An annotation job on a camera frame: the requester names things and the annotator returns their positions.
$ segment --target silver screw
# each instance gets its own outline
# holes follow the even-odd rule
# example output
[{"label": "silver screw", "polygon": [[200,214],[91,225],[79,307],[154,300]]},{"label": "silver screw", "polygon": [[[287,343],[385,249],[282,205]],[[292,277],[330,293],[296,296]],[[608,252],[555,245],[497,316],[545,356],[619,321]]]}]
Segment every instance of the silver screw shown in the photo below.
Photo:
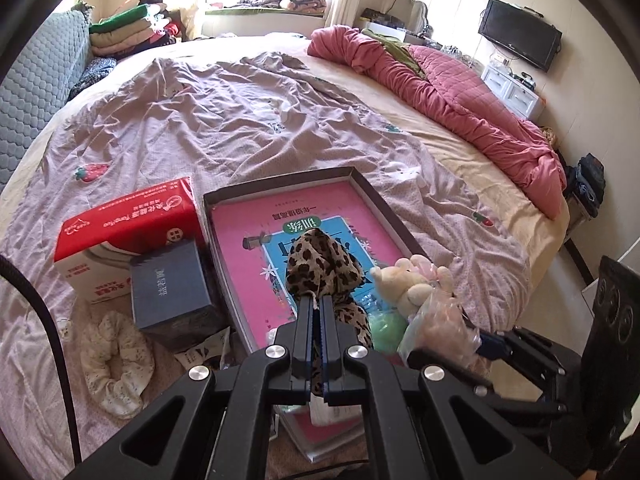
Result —
[{"label": "silver screw", "polygon": [[271,359],[278,359],[282,357],[285,352],[286,350],[284,346],[280,345],[267,346],[267,349],[264,351],[264,353],[267,354],[267,357],[270,357]]},{"label": "silver screw", "polygon": [[436,365],[427,366],[424,369],[424,377],[430,381],[441,381],[444,379],[444,370]]},{"label": "silver screw", "polygon": [[369,351],[362,345],[353,345],[347,350],[347,354],[354,359],[362,359],[363,357],[366,357],[368,353]]},{"label": "silver screw", "polygon": [[206,366],[194,366],[189,370],[189,377],[194,381],[201,381],[209,377],[209,369]]}]

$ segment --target white scrunchie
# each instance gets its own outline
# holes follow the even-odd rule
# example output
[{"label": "white scrunchie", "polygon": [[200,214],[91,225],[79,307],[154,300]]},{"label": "white scrunchie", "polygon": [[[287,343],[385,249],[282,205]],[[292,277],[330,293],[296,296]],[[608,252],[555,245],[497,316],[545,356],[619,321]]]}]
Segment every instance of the white scrunchie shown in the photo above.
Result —
[{"label": "white scrunchie", "polygon": [[[107,362],[118,352],[122,375],[116,381]],[[82,334],[80,361],[89,393],[105,411],[127,419],[142,410],[140,395],[154,373],[154,356],[129,318],[111,311],[100,325],[89,324]]]}]

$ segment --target power cord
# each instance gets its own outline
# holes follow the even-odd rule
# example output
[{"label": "power cord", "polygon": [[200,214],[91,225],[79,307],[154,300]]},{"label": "power cord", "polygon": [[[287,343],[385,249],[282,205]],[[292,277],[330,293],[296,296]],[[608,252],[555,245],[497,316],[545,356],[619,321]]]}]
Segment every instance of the power cord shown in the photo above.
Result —
[{"label": "power cord", "polygon": [[318,469],[312,469],[311,471],[304,471],[302,473],[296,473],[295,475],[285,476],[280,480],[296,480],[296,478],[303,478],[305,476],[315,475],[318,473],[324,473],[339,467],[348,467],[350,465],[368,464],[369,460],[351,460],[350,462],[340,462],[339,464],[328,465],[325,467],[319,467]]},{"label": "power cord", "polygon": [[53,353],[53,361],[56,364],[58,379],[60,380],[60,389],[62,390],[62,400],[65,403],[66,423],[69,426],[69,438],[71,439],[71,451],[74,456],[74,464],[78,466],[82,462],[80,453],[80,439],[78,437],[78,424],[76,423],[76,411],[74,410],[74,401],[71,396],[71,386],[69,384],[69,376],[66,371],[65,355],[62,352],[62,343],[58,335],[56,323],[53,321],[47,305],[38,294],[38,291],[31,285],[31,282],[24,277],[23,273],[18,270],[7,258],[0,254],[0,276],[6,279],[9,284],[13,285],[24,299],[29,302],[32,309],[38,315],[40,322],[47,334],[51,352]]}]

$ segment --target black television screen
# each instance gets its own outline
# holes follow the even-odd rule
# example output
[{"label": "black television screen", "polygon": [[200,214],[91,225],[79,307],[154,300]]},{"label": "black television screen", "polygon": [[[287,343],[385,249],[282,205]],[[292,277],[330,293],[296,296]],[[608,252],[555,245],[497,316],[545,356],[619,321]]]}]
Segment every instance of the black television screen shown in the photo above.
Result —
[{"label": "black television screen", "polygon": [[553,25],[500,0],[489,0],[478,33],[544,72],[551,67],[562,38]]}]

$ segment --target quilted gray headboard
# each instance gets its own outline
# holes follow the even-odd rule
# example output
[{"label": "quilted gray headboard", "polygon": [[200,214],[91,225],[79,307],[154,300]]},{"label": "quilted gray headboard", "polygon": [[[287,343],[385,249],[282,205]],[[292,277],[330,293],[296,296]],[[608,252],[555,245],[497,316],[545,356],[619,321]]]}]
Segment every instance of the quilted gray headboard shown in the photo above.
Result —
[{"label": "quilted gray headboard", "polygon": [[79,10],[50,15],[17,57],[0,84],[0,192],[90,59],[89,25]]}]

